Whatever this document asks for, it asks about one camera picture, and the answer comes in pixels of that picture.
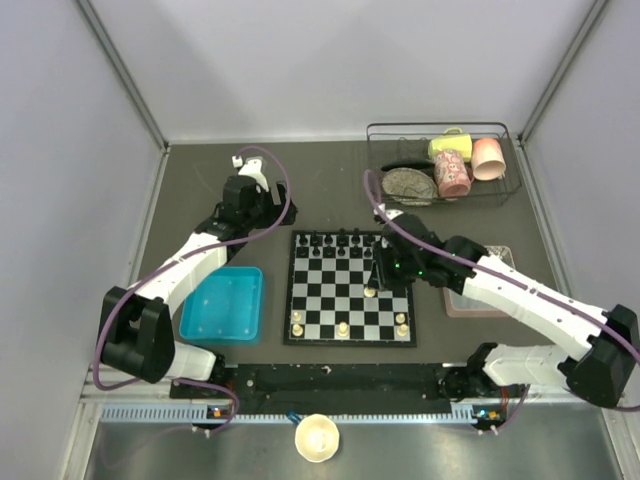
mug handle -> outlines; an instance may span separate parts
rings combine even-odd
[[[298,425],[302,421],[302,418],[300,418],[300,415],[298,415],[293,410],[290,410],[287,412],[287,418],[291,420],[291,423],[293,423],[294,425]]]
[[[449,135],[450,133],[462,133],[462,129],[460,127],[447,128],[443,135]]]

gray table surface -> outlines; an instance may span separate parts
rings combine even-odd
[[[254,346],[215,346],[228,363],[417,363],[462,362],[482,342],[514,346],[549,343],[507,318],[450,318],[442,291],[414,288],[416,348],[285,346],[282,344],[290,231],[379,228],[362,188],[368,167],[365,142],[314,142],[265,145],[284,163],[299,209],[294,227],[250,243],[231,265],[262,269],[266,281],[262,337]],[[231,156],[239,145],[174,146],[167,163],[144,253],[141,274],[155,269],[180,248],[193,228],[221,200],[222,186],[234,173]],[[269,165],[270,181],[281,179]],[[553,275],[525,188],[502,206],[451,206],[408,209],[442,239],[464,235],[485,245],[507,245],[518,270],[553,286]],[[177,332],[181,312],[173,321]]]

cup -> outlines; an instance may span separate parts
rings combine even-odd
[[[471,190],[469,176],[462,155],[457,150],[444,150],[435,157],[435,177],[441,197],[462,197]]]
[[[309,415],[296,428],[296,449],[306,460],[320,463],[329,460],[338,451],[340,432],[324,415]]]
[[[465,162],[470,162],[472,149],[473,142],[471,141],[471,135],[463,133],[460,127],[453,127],[445,130],[444,135],[431,140],[427,153],[429,154],[429,158],[435,159],[440,152],[457,150]]]
[[[502,149],[495,138],[481,138],[473,144],[471,156],[473,176],[478,180],[495,180],[507,169]]]

pink cup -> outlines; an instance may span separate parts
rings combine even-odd
[[[507,169],[502,149],[495,138],[481,138],[473,144],[471,156],[473,176],[477,180],[489,181],[502,176]]]
[[[434,160],[436,183],[441,197],[462,197],[469,193],[472,180],[460,152],[444,150]]]

teal container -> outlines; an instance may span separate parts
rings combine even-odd
[[[254,345],[260,341],[263,303],[259,268],[219,268],[187,297],[180,336],[196,345]]]

